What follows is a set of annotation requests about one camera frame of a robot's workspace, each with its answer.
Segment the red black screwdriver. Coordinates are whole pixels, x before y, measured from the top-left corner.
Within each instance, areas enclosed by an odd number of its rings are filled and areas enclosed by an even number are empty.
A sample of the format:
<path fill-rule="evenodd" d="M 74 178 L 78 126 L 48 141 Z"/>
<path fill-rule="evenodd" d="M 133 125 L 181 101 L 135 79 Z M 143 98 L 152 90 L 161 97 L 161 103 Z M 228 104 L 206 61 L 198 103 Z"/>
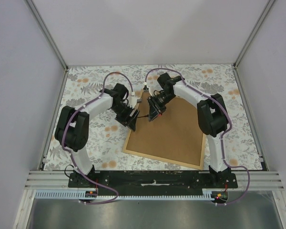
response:
<path fill-rule="evenodd" d="M 148 118 L 148 117 L 149 115 L 147 114 L 147 115 L 139 116 L 138 118 Z"/>

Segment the wooden picture frame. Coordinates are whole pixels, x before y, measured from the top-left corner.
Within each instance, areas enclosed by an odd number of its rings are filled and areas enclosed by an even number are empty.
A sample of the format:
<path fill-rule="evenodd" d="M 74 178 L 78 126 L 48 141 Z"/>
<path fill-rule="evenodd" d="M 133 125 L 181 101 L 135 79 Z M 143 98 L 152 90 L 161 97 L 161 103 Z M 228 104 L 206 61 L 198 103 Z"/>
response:
<path fill-rule="evenodd" d="M 139 116 L 147 115 L 150 94 L 138 92 Z M 138 118 L 136 130 L 130 130 L 123 152 L 135 156 L 202 170 L 206 136 L 198 126 L 197 109 L 182 98 L 174 98 L 166 111 L 149 122 Z"/>

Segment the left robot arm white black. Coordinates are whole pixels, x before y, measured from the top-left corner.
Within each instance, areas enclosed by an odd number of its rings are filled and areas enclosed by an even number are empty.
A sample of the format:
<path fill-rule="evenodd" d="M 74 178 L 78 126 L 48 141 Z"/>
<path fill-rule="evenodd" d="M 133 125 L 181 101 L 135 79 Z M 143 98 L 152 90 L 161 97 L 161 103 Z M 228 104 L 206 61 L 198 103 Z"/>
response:
<path fill-rule="evenodd" d="M 99 96 L 77 109 L 67 105 L 62 108 L 54 137 L 63 150 L 71 154 L 75 170 L 81 173 L 79 182 L 83 186 L 91 187 L 95 183 L 95 175 L 91 173 L 93 165 L 86 149 L 90 121 L 106 110 L 112 110 L 118 123 L 135 131 L 138 100 L 135 92 L 129 92 L 118 83 L 113 89 L 102 89 Z"/>

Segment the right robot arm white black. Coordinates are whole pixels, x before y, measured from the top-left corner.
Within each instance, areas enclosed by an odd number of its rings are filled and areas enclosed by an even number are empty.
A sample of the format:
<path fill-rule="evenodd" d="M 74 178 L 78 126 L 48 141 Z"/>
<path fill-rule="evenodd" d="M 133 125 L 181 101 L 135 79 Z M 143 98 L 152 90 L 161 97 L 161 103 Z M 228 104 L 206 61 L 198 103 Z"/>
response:
<path fill-rule="evenodd" d="M 157 82 L 162 90 L 147 98 L 149 104 L 148 121 L 153 121 L 166 111 L 166 104 L 175 97 L 185 99 L 197 109 L 198 125 L 206 135 L 209 152 L 209 183 L 211 186 L 221 187 L 229 175 L 231 169 L 225 162 L 225 146 L 223 134 L 227 131 L 231 120 L 220 94 L 209 95 L 186 84 L 181 76 L 170 77 L 168 73 L 161 74 Z"/>

